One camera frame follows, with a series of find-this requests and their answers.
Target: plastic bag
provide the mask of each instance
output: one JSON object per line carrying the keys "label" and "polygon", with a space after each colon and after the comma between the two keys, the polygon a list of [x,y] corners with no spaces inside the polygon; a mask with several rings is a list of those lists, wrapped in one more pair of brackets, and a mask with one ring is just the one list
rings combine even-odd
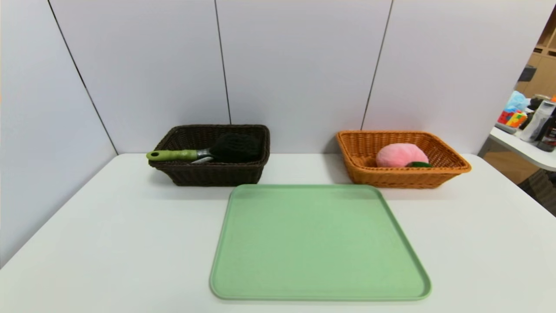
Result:
{"label": "plastic bag", "polygon": [[504,111],[506,112],[523,111],[528,105],[529,105],[529,100],[527,100],[521,92],[514,91],[512,92],[512,96],[508,100],[508,103],[506,103],[506,107],[504,107]]}

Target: plastic tray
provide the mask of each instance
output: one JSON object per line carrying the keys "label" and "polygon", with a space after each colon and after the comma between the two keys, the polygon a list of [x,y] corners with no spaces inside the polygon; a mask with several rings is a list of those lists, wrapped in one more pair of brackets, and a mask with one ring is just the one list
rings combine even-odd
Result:
{"label": "plastic tray", "polygon": [[210,286],[238,300],[418,300],[431,290],[382,195],[367,185],[237,187]]}

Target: wicker basket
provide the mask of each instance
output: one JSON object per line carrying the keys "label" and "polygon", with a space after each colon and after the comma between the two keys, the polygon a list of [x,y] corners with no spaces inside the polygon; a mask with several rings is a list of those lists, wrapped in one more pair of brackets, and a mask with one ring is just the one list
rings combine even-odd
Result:
{"label": "wicker basket", "polygon": [[[471,165],[440,138],[423,131],[341,131],[336,136],[351,180],[386,188],[436,188]],[[393,143],[412,143],[429,157],[432,168],[379,168],[376,154]]]}
{"label": "wicker basket", "polygon": [[238,186],[256,184],[270,155],[270,132],[264,125],[185,125],[172,128],[155,150],[204,149],[226,133],[249,134],[261,142],[257,161],[249,163],[149,161],[178,186]]}

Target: white counter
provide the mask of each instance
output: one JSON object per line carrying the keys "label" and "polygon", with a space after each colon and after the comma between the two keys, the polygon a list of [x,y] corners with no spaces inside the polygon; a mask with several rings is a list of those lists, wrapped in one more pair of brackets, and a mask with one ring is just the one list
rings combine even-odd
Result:
{"label": "white counter", "polygon": [[[209,274],[232,188],[177,187],[116,157],[0,270],[0,312],[554,312],[556,218],[485,161],[381,189],[432,281],[415,302],[224,301]],[[341,157],[273,154],[260,183],[348,183]]]}
{"label": "white counter", "polygon": [[519,134],[521,134],[521,130],[512,135],[493,127],[490,131],[489,139],[521,155],[525,160],[542,169],[556,171],[556,151],[542,151],[535,146],[536,142],[532,144],[519,139]]}

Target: green handle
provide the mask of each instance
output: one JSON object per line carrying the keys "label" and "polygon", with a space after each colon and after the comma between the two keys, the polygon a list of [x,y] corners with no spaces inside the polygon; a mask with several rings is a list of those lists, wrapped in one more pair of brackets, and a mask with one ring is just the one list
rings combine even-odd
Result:
{"label": "green handle", "polygon": [[147,153],[147,159],[151,161],[193,161],[197,159],[197,150],[156,150]]}

